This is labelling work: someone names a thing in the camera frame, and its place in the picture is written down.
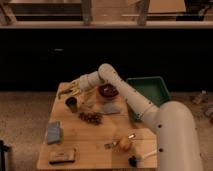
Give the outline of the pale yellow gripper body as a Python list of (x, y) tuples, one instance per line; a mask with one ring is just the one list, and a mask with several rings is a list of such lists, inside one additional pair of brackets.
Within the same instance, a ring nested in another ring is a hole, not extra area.
[(80, 77), (71, 82), (70, 88), (72, 90), (72, 94), (77, 95), (82, 91), (87, 91), (90, 88), (90, 86), (86, 78)]

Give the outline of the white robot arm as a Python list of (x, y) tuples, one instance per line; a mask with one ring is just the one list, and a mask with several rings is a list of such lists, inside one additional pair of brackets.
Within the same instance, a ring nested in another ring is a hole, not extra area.
[(112, 65), (101, 64), (97, 71), (72, 81), (78, 92), (109, 83), (139, 115), (157, 139), (157, 171), (204, 171), (196, 123), (191, 110), (178, 101), (157, 107), (125, 82)]

